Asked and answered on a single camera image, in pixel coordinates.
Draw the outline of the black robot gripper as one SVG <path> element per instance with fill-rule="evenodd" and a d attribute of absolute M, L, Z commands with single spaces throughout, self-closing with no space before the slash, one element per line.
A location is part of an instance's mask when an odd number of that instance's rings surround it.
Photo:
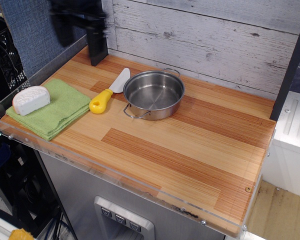
<path fill-rule="evenodd" d="M 86 30 L 85 0 L 51 0 L 50 18 L 57 38 L 63 47 L 74 42 L 74 27 Z"/>

